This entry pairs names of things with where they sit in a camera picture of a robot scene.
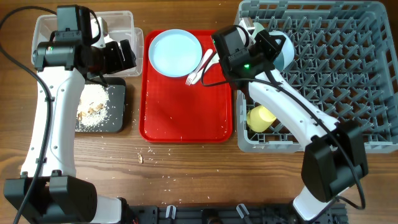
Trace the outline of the white plastic spoon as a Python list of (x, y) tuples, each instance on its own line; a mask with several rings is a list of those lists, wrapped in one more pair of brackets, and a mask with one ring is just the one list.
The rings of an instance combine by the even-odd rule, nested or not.
[(212, 57), (212, 59), (210, 60), (210, 62), (208, 63), (206, 68), (202, 68), (201, 70), (198, 71), (197, 76), (193, 79), (192, 81), (192, 85), (196, 84), (199, 79), (202, 77), (203, 72), (207, 72), (207, 70), (212, 67), (214, 64), (219, 63), (219, 56), (217, 53), (215, 53), (215, 55)]

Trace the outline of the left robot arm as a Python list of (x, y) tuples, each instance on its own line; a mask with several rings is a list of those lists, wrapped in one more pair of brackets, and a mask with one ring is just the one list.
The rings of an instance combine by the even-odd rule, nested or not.
[(105, 75), (136, 66), (127, 40), (101, 42), (91, 26), (93, 10), (59, 6), (57, 30), (33, 53), (30, 75), (38, 95), (30, 148), (20, 176), (7, 179), (4, 196), (17, 210), (15, 221), (30, 223), (137, 223), (122, 197), (97, 194), (95, 186), (76, 177), (76, 113), (85, 83), (105, 85)]

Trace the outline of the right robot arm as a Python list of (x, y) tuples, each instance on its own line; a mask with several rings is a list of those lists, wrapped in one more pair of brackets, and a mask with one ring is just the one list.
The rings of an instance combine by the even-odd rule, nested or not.
[(369, 169), (361, 128), (324, 113), (283, 78), (281, 71), (295, 56), (287, 34), (263, 29), (252, 36), (246, 28), (231, 25), (211, 38), (226, 83), (274, 114), (304, 150), (304, 188), (292, 202), (297, 219), (315, 221), (353, 185), (361, 200), (357, 208), (363, 210), (360, 180)]

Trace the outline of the red serving tray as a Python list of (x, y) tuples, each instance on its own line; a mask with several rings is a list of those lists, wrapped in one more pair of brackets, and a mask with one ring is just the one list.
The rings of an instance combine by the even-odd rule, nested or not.
[(149, 62), (149, 47), (161, 33), (144, 40), (139, 132), (149, 142), (223, 142), (233, 132), (233, 94), (229, 85), (187, 86), (185, 78), (161, 75)]

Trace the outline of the food scraps and rice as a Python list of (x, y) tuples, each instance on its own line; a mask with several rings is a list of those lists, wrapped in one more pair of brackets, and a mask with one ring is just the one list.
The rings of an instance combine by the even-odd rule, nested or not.
[(79, 128), (99, 126), (108, 116), (109, 94), (102, 85), (85, 85), (78, 104), (76, 118)]

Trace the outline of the nut scrap on table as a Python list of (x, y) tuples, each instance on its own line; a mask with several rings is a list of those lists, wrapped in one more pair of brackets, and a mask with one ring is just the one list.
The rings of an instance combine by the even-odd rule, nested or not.
[(139, 160), (140, 164), (142, 164), (144, 162), (144, 159), (141, 155), (138, 155), (138, 160)]

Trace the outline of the light blue bowl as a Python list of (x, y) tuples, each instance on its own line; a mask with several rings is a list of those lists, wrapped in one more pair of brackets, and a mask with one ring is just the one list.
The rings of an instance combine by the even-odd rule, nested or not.
[(294, 56), (295, 56), (294, 45), (286, 33), (283, 33), (281, 31), (277, 31), (277, 30), (273, 30), (269, 34), (270, 34), (270, 36), (273, 36), (273, 37), (278, 36), (278, 35), (283, 35), (285, 37), (285, 42), (282, 45), (282, 50), (273, 62), (275, 68), (278, 69), (278, 71), (282, 72), (294, 60)]

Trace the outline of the mint green bowl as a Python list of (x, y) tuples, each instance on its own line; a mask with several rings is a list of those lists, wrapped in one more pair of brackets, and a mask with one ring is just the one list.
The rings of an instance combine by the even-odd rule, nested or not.
[(263, 26), (261, 23), (258, 23), (258, 22), (254, 22), (253, 25), (254, 25), (254, 31), (253, 31), (253, 33), (251, 34), (251, 37), (254, 39), (254, 38), (256, 37), (256, 35), (257, 35), (260, 31), (264, 30), (264, 26)]

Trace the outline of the black plastic tray bin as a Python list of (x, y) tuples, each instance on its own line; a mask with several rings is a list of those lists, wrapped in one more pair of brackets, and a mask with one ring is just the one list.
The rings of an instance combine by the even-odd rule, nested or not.
[[(76, 119), (75, 131), (77, 133), (118, 133), (122, 130), (126, 99), (126, 82), (123, 78), (119, 77), (106, 77), (104, 80), (108, 84), (104, 87), (109, 94), (107, 118), (99, 126), (94, 128), (79, 128)], [(85, 85), (100, 85), (100, 81), (100, 78), (95, 78), (94, 82), (86, 82)]]

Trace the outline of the white plastic fork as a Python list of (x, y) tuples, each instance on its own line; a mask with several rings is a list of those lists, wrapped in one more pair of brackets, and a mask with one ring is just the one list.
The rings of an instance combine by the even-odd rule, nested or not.
[(199, 65), (197, 66), (197, 68), (194, 69), (194, 71), (191, 72), (191, 73), (188, 75), (187, 80), (186, 80), (186, 82), (185, 82), (186, 85), (191, 85), (191, 84), (193, 83), (194, 79), (195, 79), (196, 76), (197, 76), (197, 73), (198, 73), (199, 69), (201, 69), (201, 67), (202, 67), (202, 66), (204, 65), (204, 63), (209, 59), (209, 57), (212, 55), (212, 53), (213, 53), (213, 49), (208, 49), (208, 50), (205, 52), (205, 54), (203, 55), (203, 57), (202, 57), (201, 60), (200, 60)]

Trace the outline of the yellow plastic cup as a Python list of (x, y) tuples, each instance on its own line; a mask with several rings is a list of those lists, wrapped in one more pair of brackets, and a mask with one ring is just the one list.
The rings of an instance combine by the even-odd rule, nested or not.
[(247, 125), (257, 133), (265, 131), (276, 120), (276, 117), (263, 105), (259, 105), (247, 113)]

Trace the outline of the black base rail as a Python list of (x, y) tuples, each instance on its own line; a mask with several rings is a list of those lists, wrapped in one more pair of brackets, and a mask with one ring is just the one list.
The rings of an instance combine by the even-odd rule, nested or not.
[(289, 204), (248, 206), (243, 203), (234, 207), (178, 207), (168, 205), (131, 206), (121, 223), (142, 224), (283, 224), (305, 223)]

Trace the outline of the clear plastic bin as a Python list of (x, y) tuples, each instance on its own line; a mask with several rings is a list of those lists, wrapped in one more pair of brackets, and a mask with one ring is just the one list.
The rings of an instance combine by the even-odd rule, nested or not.
[[(136, 66), (115, 73), (115, 77), (138, 77), (142, 73), (144, 56), (143, 31), (134, 26), (133, 14), (130, 11), (103, 11), (97, 12), (96, 16), (101, 23), (101, 38), (94, 46), (104, 48), (111, 41), (120, 42), (128, 40), (131, 50), (136, 56)], [(56, 15), (39, 16), (35, 25), (32, 39), (32, 50), (35, 51), (38, 44), (48, 42), (53, 31), (57, 30)]]

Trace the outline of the grey dishwasher rack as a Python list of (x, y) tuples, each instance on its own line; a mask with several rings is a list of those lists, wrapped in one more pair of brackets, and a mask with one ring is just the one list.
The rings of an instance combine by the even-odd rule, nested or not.
[(368, 153), (397, 150), (397, 54), (385, 6), (376, 1), (242, 1), (251, 18), (291, 39), (282, 71), (308, 101), (340, 121), (356, 121)]

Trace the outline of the light blue plate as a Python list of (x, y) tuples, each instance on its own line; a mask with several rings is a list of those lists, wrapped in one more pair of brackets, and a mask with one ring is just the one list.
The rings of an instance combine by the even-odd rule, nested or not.
[(156, 35), (149, 45), (152, 67), (161, 75), (179, 78), (196, 69), (203, 50), (200, 41), (190, 32), (170, 29)]

